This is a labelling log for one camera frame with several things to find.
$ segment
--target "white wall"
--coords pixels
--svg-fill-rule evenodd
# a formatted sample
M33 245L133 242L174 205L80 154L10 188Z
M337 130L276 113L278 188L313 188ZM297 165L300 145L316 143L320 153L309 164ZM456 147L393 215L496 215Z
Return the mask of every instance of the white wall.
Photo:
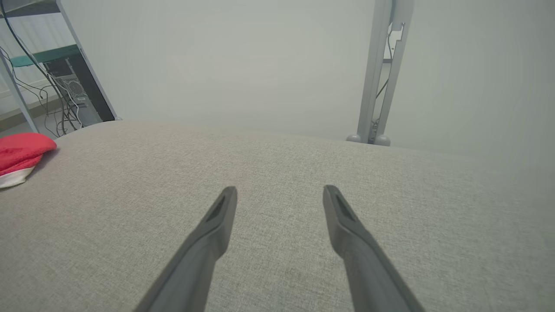
M393 146L554 166L552 0L416 0Z
M14 17L9 19L15 33L24 41L32 53L75 44L69 29L60 13L40 16ZM13 38L4 20L0 21L0 46L10 57L24 55L16 40ZM16 75L22 81L38 88L48 85L47 80L34 66L16 68ZM27 87L34 92L38 90ZM37 97L31 92L19 88L26 103L37 102ZM49 99L57 98L52 88L48 91ZM12 96L8 86L0 77L0 115L13 115L19 112L19 106Z
M116 114L344 140L368 0L62 0Z

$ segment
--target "floor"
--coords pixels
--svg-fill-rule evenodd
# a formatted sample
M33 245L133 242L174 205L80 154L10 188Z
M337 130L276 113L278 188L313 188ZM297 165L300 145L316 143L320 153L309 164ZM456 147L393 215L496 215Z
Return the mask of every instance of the floor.
M34 122L37 125L38 131L53 140L57 138L56 136L57 134L55 135L54 133L57 133L56 124L59 123L60 121L62 121L61 112L58 112L56 114L51 113L48 116L46 116L45 114L34 118ZM73 124L75 125L76 128L79 128L78 122L73 122ZM66 133L71 133L74 131L71 125L67 121L64 122L64 128L66 129L65 130ZM58 125L58 131L60 135L63 134L61 124ZM25 132L33 132L29 124L26 122L0 132L0 138L6 137L8 135L16 134L16 133L25 133Z

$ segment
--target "red pillow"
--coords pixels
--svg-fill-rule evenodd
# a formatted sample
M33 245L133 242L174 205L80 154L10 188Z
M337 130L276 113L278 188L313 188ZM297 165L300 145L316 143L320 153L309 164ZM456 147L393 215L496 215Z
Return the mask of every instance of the red pillow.
M25 177L41 161L42 154L53 149L56 143L40 133L0 138L0 188L25 182Z

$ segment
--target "black cable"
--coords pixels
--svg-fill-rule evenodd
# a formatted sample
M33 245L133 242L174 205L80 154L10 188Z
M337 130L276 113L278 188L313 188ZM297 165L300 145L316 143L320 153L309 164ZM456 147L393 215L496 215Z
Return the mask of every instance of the black cable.
M376 95L376 98L378 98L380 96L380 93L384 90L384 88L385 88L385 86L387 85L388 82L389 82L389 78L385 81L384 86L380 89L380 91Z
M53 86L53 85L51 85L51 84L49 84L49 85L46 85L46 86L42 87L41 89L39 89L39 92L38 92L38 94L40 95L40 94L41 94L42 92L46 92L46 96L48 96L48 92L47 92L46 90L44 90L45 88L48 88L48 87L52 87L52 88L54 88L54 86Z
M27 89L26 87L20 85L19 83L16 83L16 85L18 85L18 86L22 87L23 89L25 89L25 90L27 90L27 91L33 93L33 94L37 97L38 103L40 103L41 106L44 108L44 105L41 103L41 98L40 98L35 92L33 92L33 91ZM52 132L52 130L48 129L48 127L46 126L46 115L44 115L44 128L45 128L46 130L48 130L50 133L52 133L55 137L57 137L57 138L60 137L59 135L56 135L54 132Z
M14 69L14 67L13 67L12 60L11 60L11 58L9 57L9 53L8 53L6 50L4 50L4 48L2 48L2 47L0 47L0 49L3 51L3 53L6 54L6 55L4 55L4 54L2 53L2 57L5 58L7 61L9 61L10 65L12 66L12 74L13 74L13 77L14 77L15 79L17 79L18 81L22 82L23 84L28 85L28 86L30 86L30 87L33 87L32 85L29 85L29 84L27 84L27 83L25 83L25 82L23 82L23 81L21 81L21 80L19 80L19 79L17 78L17 76L16 76L16 71L15 71L15 69ZM22 87L23 89L25 89L25 90L27 90L27 91L33 93L33 94L37 97L38 103L39 103L39 104L42 106L42 108L44 108L44 110L46 110L46 112L48 113L48 93L46 93L46 103L45 103L45 104L46 104L46 107L45 107L45 106L42 104L42 101L41 101L41 98L39 97L39 95L37 95L35 92L29 90L27 87L24 87L23 85L21 85L21 84L19 84L19 83L17 83L17 82L16 82L16 85L18 85L18 86ZM45 128L46 130L48 130L50 133L52 133L52 135L54 135L55 137L57 137L57 138L60 137L59 135L56 135L54 132L52 132L52 130L48 129L48 127L46 126L46 115L44 116L44 128Z
M52 81L50 80L50 77L42 70L42 68L38 65L38 63L34 60L34 58L29 54L29 52L27 52L27 50L25 49L25 47L23 46L21 41L19 41L19 38L17 37L16 33L13 31L12 25L9 23L8 17L6 16L6 10L4 9L4 0L0 0L0 10L2 11L2 16L4 17L4 20L6 21L6 25L8 26L9 31L12 33L13 38L17 41L17 44L19 44L19 47L25 52L25 54L31 60L31 62L33 62L33 64L38 68L38 70L44 75L46 80L48 80L48 82L50 84L54 85L52 83ZM58 95L58 98L62 98L60 96L58 90L56 90L56 88L54 88L54 90L56 91L56 94ZM64 122L64 119L62 117L62 130L63 130L63 124L64 124L63 122ZM69 123L71 124L71 126L73 127L74 130L77 130L77 128L73 125L73 123L71 121Z
M58 85L58 82L56 82L56 80L54 80L54 84L55 84L56 88L62 89L62 88ZM70 118L70 116L69 116L69 111L70 111L70 108L69 108L69 100L65 97L65 95L64 95L63 92L61 92L60 102L61 102L61 104L62 104L62 107L61 107L61 109L60 109L61 112L62 112L62 125L63 125L64 119L67 119L67 121L69 121L69 124L72 126L73 130L77 130L77 128L73 125L73 122L72 122L72 120L71 120L71 118ZM67 133L65 132L65 128L62 128L62 133L63 133L63 134L67 134Z
M60 123L61 123L61 122L58 122L58 123L56 124L56 132L58 132L58 133L59 133L58 127L59 127Z
M393 31L393 24L391 25L391 30L389 31L389 34L387 34L387 48L389 49L389 57L390 57L390 59L393 60L393 53L391 53L391 45L389 43L389 38L391 37L391 32L392 31Z
M66 116L66 118L68 119L68 121L69 121L69 123L70 123L71 125L73 125L72 121L78 121L78 122L79 122L79 119L77 118L77 116L76 116L75 113L71 110L71 108L70 108L70 106L69 106L69 100L65 97L65 94L62 93L62 96L63 96L63 98L64 98L64 100L65 100L65 104L66 104L66 105L65 105L66 108L63 108L63 105L62 105L62 111L64 112L66 109L68 110L68 112L67 112L67 113L64 113L63 115ZM73 117L75 118L75 120L71 120L71 119L70 119L70 116L69 116L70 114L73 115Z

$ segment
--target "gray fabric surface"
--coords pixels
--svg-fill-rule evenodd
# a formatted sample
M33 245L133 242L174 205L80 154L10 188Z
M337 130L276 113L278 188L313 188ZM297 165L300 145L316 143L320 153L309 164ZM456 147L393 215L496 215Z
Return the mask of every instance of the gray fabric surface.
M553 311L552 172L128 121L56 142L0 192L0 310L132 310L235 185L206 310L350 311L322 207L334 184L428 311Z

